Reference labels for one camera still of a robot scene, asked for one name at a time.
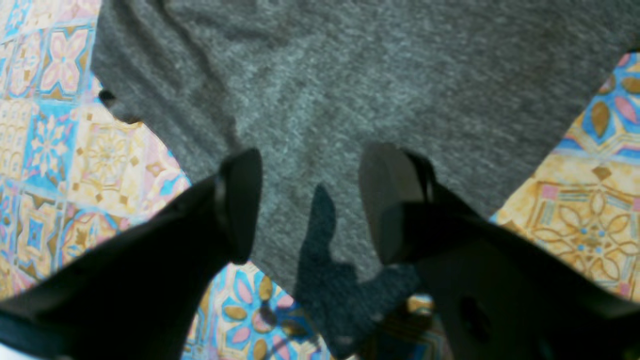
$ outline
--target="black object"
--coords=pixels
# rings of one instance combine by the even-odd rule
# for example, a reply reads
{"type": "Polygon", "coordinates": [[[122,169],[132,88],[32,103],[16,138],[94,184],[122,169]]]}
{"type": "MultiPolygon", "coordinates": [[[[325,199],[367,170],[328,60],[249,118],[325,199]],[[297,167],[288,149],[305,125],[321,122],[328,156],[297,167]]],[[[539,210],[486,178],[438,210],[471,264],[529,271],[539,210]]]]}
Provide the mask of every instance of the black object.
{"type": "Polygon", "coordinates": [[[46,359],[177,360],[210,280],[253,244],[256,150],[230,158],[146,224],[0,302],[0,343],[46,359]]]}
{"type": "Polygon", "coordinates": [[[359,176],[380,259],[415,263],[456,360],[640,357],[638,304],[484,221],[426,158],[374,144],[359,176]]]}

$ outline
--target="gray cloth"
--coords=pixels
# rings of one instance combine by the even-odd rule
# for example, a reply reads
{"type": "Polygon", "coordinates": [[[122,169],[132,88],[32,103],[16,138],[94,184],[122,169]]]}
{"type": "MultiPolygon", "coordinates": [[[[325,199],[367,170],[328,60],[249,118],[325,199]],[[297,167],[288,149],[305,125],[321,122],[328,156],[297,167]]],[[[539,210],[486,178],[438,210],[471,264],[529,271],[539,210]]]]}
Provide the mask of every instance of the gray cloth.
{"type": "Polygon", "coordinates": [[[194,182],[260,149],[252,258],[344,357],[417,285],[369,242],[363,146],[429,156],[489,216],[637,42],[639,19],[637,0],[105,0],[92,67],[114,115],[143,119],[194,182]]]}

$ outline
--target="patterned tile floor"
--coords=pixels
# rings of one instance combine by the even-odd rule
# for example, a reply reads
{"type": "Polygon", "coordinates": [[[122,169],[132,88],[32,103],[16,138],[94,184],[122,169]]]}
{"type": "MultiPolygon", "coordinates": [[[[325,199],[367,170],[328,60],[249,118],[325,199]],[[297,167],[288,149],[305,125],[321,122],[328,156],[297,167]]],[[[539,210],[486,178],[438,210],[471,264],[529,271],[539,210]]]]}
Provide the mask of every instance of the patterned tile floor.
{"type": "MultiPolygon", "coordinates": [[[[115,121],[89,71],[100,0],[0,0],[0,297],[29,288],[189,186],[143,125],[115,121]]],[[[494,216],[628,299],[640,300],[640,58],[611,79],[494,216]]],[[[416,296],[364,359],[449,359],[416,296]]],[[[251,263],[212,282],[184,359],[329,359],[295,301],[251,263]],[[275,326],[261,307],[275,315],[275,326]]]]}

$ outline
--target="floral tile pattern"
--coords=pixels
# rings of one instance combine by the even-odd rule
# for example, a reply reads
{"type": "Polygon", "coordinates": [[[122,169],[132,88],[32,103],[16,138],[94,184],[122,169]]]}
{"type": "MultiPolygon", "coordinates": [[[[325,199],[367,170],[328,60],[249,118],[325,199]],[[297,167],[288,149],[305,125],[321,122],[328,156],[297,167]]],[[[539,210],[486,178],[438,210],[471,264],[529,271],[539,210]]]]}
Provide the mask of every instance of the floral tile pattern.
{"type": "MultiPolygon", "coordinates": [[[[116,121],[89,71],[100,0],[0,0],[0,298],[28,289],[189,187],[144,125],[116,121]]],[[[640,56],[629,54],[493,220],[640,301],[640,56]]],[[[427,295],[353,358],[451,359],[427,295]]],[[[185,360],[333,359],[300,306],[249,262],[213,280],[185,360]]]]}

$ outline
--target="gray fabric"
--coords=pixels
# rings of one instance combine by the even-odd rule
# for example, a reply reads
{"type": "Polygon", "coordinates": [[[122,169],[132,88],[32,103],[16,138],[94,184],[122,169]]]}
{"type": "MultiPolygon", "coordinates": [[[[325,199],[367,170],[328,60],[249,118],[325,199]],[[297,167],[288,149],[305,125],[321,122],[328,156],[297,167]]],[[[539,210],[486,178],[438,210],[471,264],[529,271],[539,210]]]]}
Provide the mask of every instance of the gray fabric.
{"type": "Polygon", "coordinates": [[[92,67],[115,115],[143,119],[192,181],[260,149],[252,258],[342,357],[417,283],[369,243],[364,144],[428,155],[489,216],[637,42],[638,4],[105,0],[92,67]]]}

